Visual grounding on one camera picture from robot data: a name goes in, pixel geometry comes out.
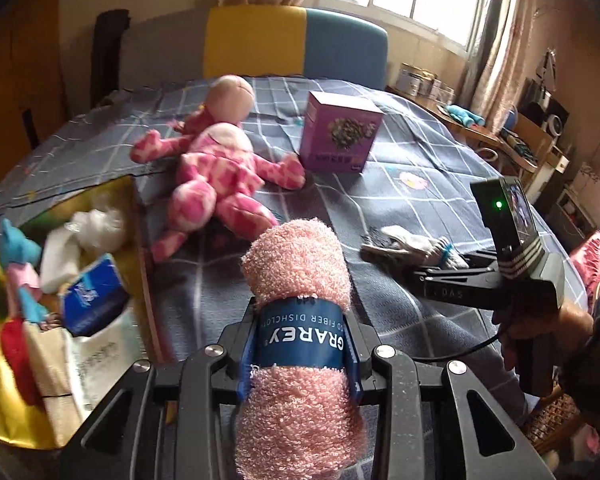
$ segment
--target device screen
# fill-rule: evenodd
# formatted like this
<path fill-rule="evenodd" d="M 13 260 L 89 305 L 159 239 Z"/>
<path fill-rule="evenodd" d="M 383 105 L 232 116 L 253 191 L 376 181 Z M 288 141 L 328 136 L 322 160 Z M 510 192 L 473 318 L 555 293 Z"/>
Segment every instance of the device screen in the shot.
<path fill-rule="evenodd" d="M 536 225 L 531 215 L 531 209 L 526 202 L 525 193 L 522 191 L 519 182 L 505 184 L 504 191 L 507 195 L 513 222 L 518 231 L 520 245 L 523 245 L 536 235 Z"/>

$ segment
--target person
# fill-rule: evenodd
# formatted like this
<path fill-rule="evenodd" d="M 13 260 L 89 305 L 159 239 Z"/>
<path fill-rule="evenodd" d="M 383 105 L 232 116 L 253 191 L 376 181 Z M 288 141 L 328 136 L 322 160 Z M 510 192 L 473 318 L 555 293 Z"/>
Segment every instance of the person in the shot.
<path fill-rule="evenodd" d="M 558 382 L 571 396 L 585 421 L 600 436 L 600 283 L 593 297 L 592 315 L 570 300 L 565 300 L 558 312 L 542 317 L 522 316 L 507 319 L 495 312 L 493 323 L 500 325 L 502 355 L 507 370 L 517 362 L 515 341 L 552 333 L 556 341 L 555 365 L 561 370 Z M 572 463 L 558 468 L 559 479 L 600 480 L 600 455 L 595 462 Z"/>

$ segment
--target metal screw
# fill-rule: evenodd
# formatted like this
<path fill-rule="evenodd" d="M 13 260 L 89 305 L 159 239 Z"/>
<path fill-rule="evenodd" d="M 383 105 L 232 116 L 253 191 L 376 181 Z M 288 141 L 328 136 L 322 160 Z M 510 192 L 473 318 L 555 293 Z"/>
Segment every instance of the metal screw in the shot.
<path fill-rule="evenodd" d="M 391 345 L 380 345 L 378 348 L 376 348 L 376 354 L 378 354 L 379 357 L 388 359 L 389 357 L 393 357 L 395 355 L 395 348 Z"/>
<path fill-rule="evenodd" d="M 205 354 L 209 357 L 218 357 L 224 353 L 224 348 L 220 345 L 209 345 L 205 348 Z"/>
<path fill-rule="evenodd" d="M 456 375 L 462 375 L 466 372 L 466 364 L 462 361 L 451 361 L 449 364 L 449 371 Z"/>
<path fill-rule="evenodd" d="M 135 372 L 138 372 L 139 374 L 144 374 L 145 372 L 149 371 L 149 368 L 151 368 L 151 363 L 146 359 L 140 359 L 139 361 L 133 363 L 132 367 Z"/>

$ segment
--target window frame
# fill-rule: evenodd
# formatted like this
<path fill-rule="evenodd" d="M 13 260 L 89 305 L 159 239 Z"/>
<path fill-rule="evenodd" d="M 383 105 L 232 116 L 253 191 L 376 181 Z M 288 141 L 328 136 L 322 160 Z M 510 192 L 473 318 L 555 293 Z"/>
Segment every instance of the window frame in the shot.
<path fill-rule="evenodd" d="M 466 44 L 460 44 L 451 38 L 446 37 L 444 34 L 434 30 L 433 28 L 427 27 L 420 22 L 417 22 L 413 18 L 407 18 L 396 12 L 383 9 L 382 7 L 375 6 L 373 0 L 369 0 L 368 6 L 362 6 L 353 0 L 318 0 L 318 6 L 322 9 L 336 10 L 337 12 L 343 12 L 352 16 L 358 16 L 372 22 L 381 24 L 391 25 L 392 27 L 406 30 L 411 34 L 414 34 L 424 40 L 430 41 L 433 44 L 441 46 L 442 48 L 449 50 L 463 59 L 469 57 L 469 53 L 474 47 L 475 39 L 478 33 L 478 25 L 480 23 L 480 17 L 482 12 L 486 12 L 483 9 L 485 0 L 476 0 L 475 11 L 474 11 L 474 22 L 471 28 L 471 33 Z M 415 9 L 416 0 L 413 0 L 411 5 L 411 16 Z"/>

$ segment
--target bed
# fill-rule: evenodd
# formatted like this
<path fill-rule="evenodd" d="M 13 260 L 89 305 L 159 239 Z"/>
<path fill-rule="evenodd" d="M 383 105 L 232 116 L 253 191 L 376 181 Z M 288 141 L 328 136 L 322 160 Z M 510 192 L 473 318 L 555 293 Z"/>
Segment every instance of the bed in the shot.
<path fill-rule="evenodd" d="M 247 80 L 256 104 L 243 127 L 255 151 L 268 159 L 280 160 L 298 150 L 309 91 L 362 95 L 385 113 L 362 174 L 309 174 L 299 191 L 267 183 L 256 194 L 283 221 L 319 218 L 334 229 L 356 291 L 356 313 L 376 328 L 382 342 L 411 356 L 431 357 L 461 351 L 493 335 L 490 312 L 421 301 L 381 267 L 363 261 L 359 247 L 370 228 L 391 224 L 416 234 L 444 235 L 461 252 L 492 246 L 469 184 L 497 172 L 456 142 L 432 115 L 401 97 L 343 79 Z M 199 78 L 121 90 L 106 106 L 69 121 L 2 181 L 0 219 L 22 224 L 78 190 L 132 174 L 146 206 L 149 238 L 155 240 L 174 187 L 176 160 L 140 166 L 129 160 L 129 149 L 149 128 L 163 137 L 175 135 L 168 122 L 196 110 L 212 81 Z M 564 257 L 566 296 L 586 308 L 582 281 L 535 211 L 534 217 L 545 245 Z M 153 308 L 162 350 L 170 358 L 184 359 L 215 342 L 225 325 L 242 318 L 250 298 L 240 273 L 240 257 L 247 248 L 248 242 L 212 221 L 155 267 Z M 522 393 L 512 372 L 504 371 L 497 344 L 464 360 L 507 413 L 522 423 L 536 400 Z M 365 417 L 374 428 L 375 409 L 365 408 Z M 344 479 L 370 477 L 373 440 L 371 433 L 367 457 L 347 470 Z M 432 446 L 431 438 L 426 442 Z"/>

